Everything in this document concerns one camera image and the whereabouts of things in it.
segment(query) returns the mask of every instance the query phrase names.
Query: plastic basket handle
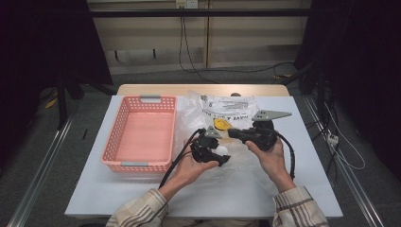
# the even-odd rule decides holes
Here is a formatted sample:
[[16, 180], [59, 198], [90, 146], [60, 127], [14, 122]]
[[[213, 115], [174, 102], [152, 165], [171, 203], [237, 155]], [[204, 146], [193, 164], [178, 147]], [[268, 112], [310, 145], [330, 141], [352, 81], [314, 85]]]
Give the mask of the plastic basket handle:
[[160, 95], [140, 95], [141, 102], [161, 103], [162, 96]]
[[148, 166], [145, 162], [121, 162], [121, 166]]

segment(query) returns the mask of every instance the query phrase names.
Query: pink plastic basket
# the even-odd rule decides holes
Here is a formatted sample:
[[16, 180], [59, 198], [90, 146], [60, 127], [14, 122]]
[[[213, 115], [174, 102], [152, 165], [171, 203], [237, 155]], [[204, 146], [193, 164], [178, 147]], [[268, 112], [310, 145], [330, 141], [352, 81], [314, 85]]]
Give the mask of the pink plastic basket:
[[124, 96], [101, 162], [114, 172], [166, 172], [176, 109], [175, 96]]

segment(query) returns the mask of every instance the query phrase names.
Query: electrical outlet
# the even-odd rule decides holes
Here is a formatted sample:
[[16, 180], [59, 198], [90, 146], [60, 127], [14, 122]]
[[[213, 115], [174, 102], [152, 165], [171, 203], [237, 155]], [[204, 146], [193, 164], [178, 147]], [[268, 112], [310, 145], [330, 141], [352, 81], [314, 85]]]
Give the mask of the electrical outlet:
[[197, 9], [198, 0], [186, 0], [186, 9]]
[[185, 9], [186, 8], [186, 0], [176, 0], [177, 9]]
[[327, 135], [327, 143], [332, 144], [332, 145], [336, 145], [336, 144], [339, 143], [339, 137], [337, 135], [329, 133]]

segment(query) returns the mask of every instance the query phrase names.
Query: yellow object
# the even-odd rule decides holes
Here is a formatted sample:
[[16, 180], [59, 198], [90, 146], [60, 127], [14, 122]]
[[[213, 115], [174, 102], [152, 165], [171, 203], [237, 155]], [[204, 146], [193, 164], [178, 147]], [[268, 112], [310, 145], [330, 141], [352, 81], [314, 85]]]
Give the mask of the yellow object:
[[220, 131], [226, 131], [232, 127], [232, 125], [223, 118], [215, 118], [213, 119], [215, 128]]

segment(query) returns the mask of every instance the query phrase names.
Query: controller cable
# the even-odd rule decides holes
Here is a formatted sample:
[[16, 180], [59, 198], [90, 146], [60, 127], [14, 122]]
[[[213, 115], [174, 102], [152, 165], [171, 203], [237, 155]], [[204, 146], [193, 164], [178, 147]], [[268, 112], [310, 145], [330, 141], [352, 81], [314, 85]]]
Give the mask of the controller cable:
[[167, 181], [167, 179], [168, 179], [168, 176], [170, 176], [171, 172], [173, 171], [173, 169], [175, 168], [175, 166], [181, 161], [181, 159], [182, 159], [187, 153], [192, 152], [192, 150], [191, 150], [191, 151], [188, 151], [187, 153], [183, 153], [183, 152], [186, 150], [186, 148], [189, 146], [189, 144], [191, 144], [192, 139], [195, 137], [195, 135], [196, 135], [197, 133], [199, 133], [200, 131], [201, 131], [201, 129], [196, 130], [196, 131], [195, 131], [194, 133], [192, 133], [192, 135], [189, 137], [188, 141], [186, 141], [185, 145], [183, 146], [183, 149], [182, 149], [181, 152], [178, 154], [177, 158], [171, 163], [170, 168], [167, 170], [165, 176], [163, 177], [162, 181], [160, 182], [159, 189], [160, 189], [163, 185], [165, 185], [165, 183], [166, 183], [166, 181]]
[[[177, 164], [181, 161], [181, 159], [187, 154], [187, 153], [191, 153], [193, 152], [193, 150], [188, 151], [187, 153], [184, 153], [186, 148], [189, 146], [189, 144], [192, 142], [192, 139], [195, 137], [195, 135], [197, 133], [199, 133], [201, 131], [201, 129], [196, 130], [194, 133], [192, 133], [192, 135], [189, 137], [188, 141], [185, 143], [185, 145], [183, 146], [183, 149], [181, 150], [181, 152], [179, 153], [179, 155], [177, 156], [177, 158], [172, 162], [170, 168], [167, 170], [165, 176], [163, 177], [162, 181], [160, 182], [159, 185], [159, 189], [165, 185], [168, 177], [170, 176], [171, 172], [173, 171], [173, 169], [175, 168], [175, 166], [177, 166]], [[295, 178], [295, 154], [294, 154], [294, 149], [292, 148], [292, 145], [289, 143], [289, 141], [286, 139], [286, 137], [284, 137], [282, 134], [278, 133], [277, 131], [275, 132], [277, 134], [278, 137], [280, 137], [289, 147], [289, 155], [291, 157], [291, 168], [289, 171], [289, 176], [291, 177], [292, 180], [294, 180]]]
[[289, 141], [284, 137], [282, 134], [279, 132], [276, 132], [277, 136], [280, 137], [288, 146], [289, 148], [289, 155], [291, 157], [291, 168], [289, 170], [289, 176], [291, 177], [292, 180], [295, 178], [295, 153], [294, 149], [292, 148], [292, 145], [289, 143]]

